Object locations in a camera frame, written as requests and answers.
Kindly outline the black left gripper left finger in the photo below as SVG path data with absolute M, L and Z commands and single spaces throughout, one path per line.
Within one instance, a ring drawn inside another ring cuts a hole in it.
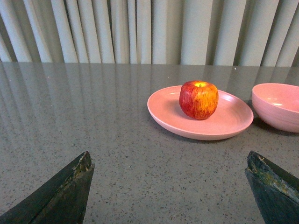
M 2 224 L 81 224 L 94 173 L 83 152 L 45 184 L 0 217 Z

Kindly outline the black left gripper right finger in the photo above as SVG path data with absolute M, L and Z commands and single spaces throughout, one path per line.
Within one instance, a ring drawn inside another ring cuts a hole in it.
M 299 179 L 250 151 L 245 175 L 266 224 L 299 222 Z

